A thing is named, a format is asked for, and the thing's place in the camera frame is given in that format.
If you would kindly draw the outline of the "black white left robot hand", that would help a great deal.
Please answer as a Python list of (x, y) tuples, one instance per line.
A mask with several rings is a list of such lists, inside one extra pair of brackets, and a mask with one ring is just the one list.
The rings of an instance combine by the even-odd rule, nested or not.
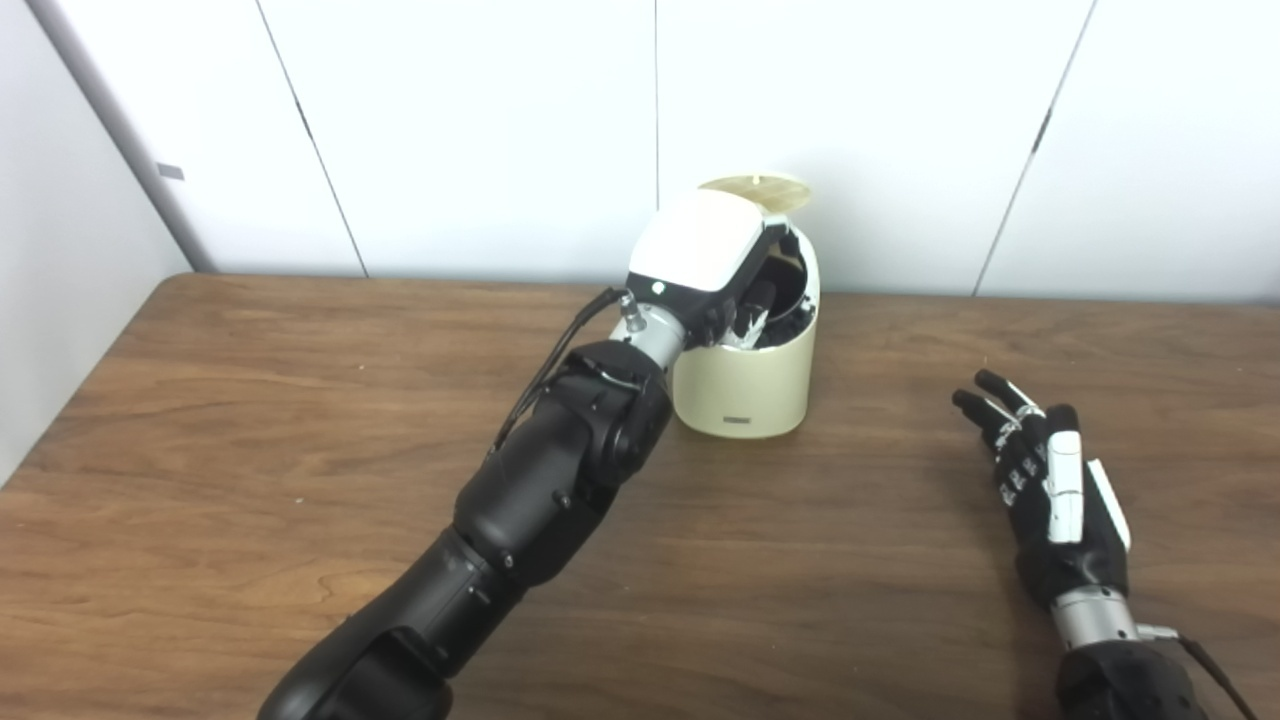
[(690, 348), (755, 348), (778, 286), (771, 258), (796, 258), (783, 214), (721, 190), (694, 190), (662, 208), (634, 245), (614, 337), (655, 360)]

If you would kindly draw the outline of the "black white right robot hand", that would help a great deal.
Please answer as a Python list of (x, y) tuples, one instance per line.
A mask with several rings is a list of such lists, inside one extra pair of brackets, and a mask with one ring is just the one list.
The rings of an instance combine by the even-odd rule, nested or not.
[(980, 433), (1016, 543), (1015, 573), (1042, 609), (1087, 588), (1126, 597), (1132, 533), (1105, 468), (1085, 456), (1071, 404), (1041, 405), (980, 369), (952, 405)]

